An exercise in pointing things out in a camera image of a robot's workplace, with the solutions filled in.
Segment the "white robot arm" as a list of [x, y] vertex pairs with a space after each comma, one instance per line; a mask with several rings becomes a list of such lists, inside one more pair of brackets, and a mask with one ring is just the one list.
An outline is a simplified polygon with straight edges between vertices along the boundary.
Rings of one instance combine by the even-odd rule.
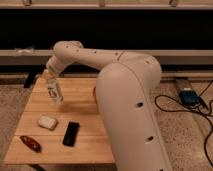
[[150, 100], [150, 90], [161, 80], [158, 60], [149, 54], [59, 41], [44, 71], [49, 95], [58, 104], [63, 95], [56, 77], [74, 62], [99, 71], [95, 96], [117, 170], [172, 171]]

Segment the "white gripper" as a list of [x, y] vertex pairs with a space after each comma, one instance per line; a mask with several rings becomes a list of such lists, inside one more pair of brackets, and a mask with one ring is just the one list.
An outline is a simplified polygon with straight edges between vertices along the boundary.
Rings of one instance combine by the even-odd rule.
[[45, 80], [57, 78], [61, 72], [61, 62], [56, 57], [51, 57], [46, 64], [46, 68], [42, 73], [42, 77]]

